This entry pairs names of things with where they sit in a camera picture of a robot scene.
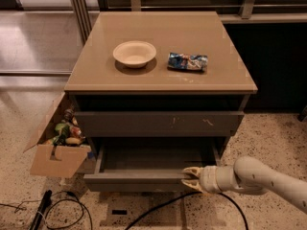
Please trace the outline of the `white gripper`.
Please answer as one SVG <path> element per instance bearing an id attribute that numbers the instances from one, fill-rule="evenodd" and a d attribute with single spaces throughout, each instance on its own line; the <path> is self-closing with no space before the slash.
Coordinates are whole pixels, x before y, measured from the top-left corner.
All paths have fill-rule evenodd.
<path id="1" fill-rule="evenodd" d="M 227 168 L 218 166 L 188 167 L 182 170 L 185 174 L 190 174 L 197 179 L 182 179 L 181 182 L 198 192 L 208 192 L 212 194 L 226 191 L 227 186 Z"/>

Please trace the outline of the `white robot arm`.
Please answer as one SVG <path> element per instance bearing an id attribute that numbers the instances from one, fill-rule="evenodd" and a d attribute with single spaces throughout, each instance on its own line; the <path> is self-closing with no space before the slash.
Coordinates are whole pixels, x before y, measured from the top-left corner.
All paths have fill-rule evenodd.
<path id="1" fill-rule="evenodd" d="M 277 172 L 256 158 L 243 156 L 231 166 L 189 167 L 181 182 L 202 193 L 262 195 L 271 191 L 307 214 L 307 182 Z"/>

